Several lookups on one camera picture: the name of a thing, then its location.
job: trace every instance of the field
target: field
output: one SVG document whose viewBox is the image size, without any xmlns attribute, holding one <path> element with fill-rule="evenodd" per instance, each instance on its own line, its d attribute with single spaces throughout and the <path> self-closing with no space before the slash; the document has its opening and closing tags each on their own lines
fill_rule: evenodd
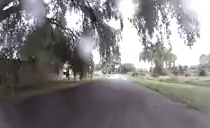
<svg viewBox="0 0 210 128">
<path fill-rule="evenodd" d="M 210 114 L 210 77 L 130 77 L 133 82 L 150 88 L 189 108 Z"/>
</svg>

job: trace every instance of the asphalt road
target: asphalt road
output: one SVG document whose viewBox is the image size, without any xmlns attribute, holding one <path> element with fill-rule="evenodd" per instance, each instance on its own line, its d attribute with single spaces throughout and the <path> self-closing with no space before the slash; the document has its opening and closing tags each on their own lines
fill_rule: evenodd
<svg viewBox="0 0 210 128">
<path fill-rule="evenodd" d="M 126 80 L 0 106 L 0 128 L 210 128 L 199 112 Z"/>
</svg>

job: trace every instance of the grass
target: grass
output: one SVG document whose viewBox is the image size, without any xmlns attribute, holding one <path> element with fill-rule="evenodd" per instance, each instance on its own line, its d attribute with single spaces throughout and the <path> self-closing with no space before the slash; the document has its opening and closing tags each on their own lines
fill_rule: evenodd
<svg viewBox="0 0 210 128">
<path fill-rule="evenodd" d="M 210 76 L 208 77 L 172 77 L 164 80 L 169 83 L 191 84 L 195 86 L 210 87 Z"/>
<path fill-rule="evenodd" d="M 0 103 L 10 101 L 14 102 L 16 100 L 23 100 L 36 95 L 52 93 L 54 91 L 67 89 L 86 82 L 89 81 L 51 81 L 38 84 L 19 85 L 14 86 L 13 88 L 1 88 Z"/>
<path fill-rule="evenodd" d="M 143 77 L 132 77 L 132 81 L 150 88 L 166 97 L 181 103 L 189 108 L 210 113 L 210 88 L 173 83 L 158 80 L 149 80 Z"/>
</svg>

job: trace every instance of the tree branch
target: tree branch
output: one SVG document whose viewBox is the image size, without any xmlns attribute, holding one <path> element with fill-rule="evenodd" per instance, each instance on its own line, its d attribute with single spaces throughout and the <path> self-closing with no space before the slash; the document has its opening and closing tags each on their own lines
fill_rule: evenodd
<svg viewBox="0 0 210 128">
<path fill-rule="evenodd" d="M 47 18 L 50 24 L 54 24 L 55 26 L 57 26 L 58 28 L 64 30 L 64 31 L 68 31 L 68 33 L 71 33 L 71 35 L 73 37 L 75 37 L 76 39 L 78 39 L 79 37 L 73 32 L 73 30 L 71 30 L 70 28 L 66 28 L 63 27 L 59 21 L 57 19 L 53 19 L 53 18 Z"/>
<path fill-rule="evenodd" d="M 0 10 L 0 23 L 8 18 L 13 13 L 18 13 L 21 10 L 21 5 L 12 6 L 6 10 Z"/>
</svg>

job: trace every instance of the grass verge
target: grass verge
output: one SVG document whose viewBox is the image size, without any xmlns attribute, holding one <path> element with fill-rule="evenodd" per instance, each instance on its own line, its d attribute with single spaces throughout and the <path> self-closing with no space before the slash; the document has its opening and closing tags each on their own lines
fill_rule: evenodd
<svg viewBox="0 0 210 128">
<path fill-rule="evenodd" d="M 89 80 L 51 81 L 39 84 L 14 86 L 13 88 L 3 88 L 0 89 L 0 103 L 24 100 L 32 96 L 52 93 L 54 91 L 71 88 L 87 82 L 89 82 Z"/>
<path fill-rule="evenodd" d="M 189 108 L 210 113 L 210 88 L 137 77 L 130 78 L 130 80 L 174 101 L 185 103 Z"/>
</svg>

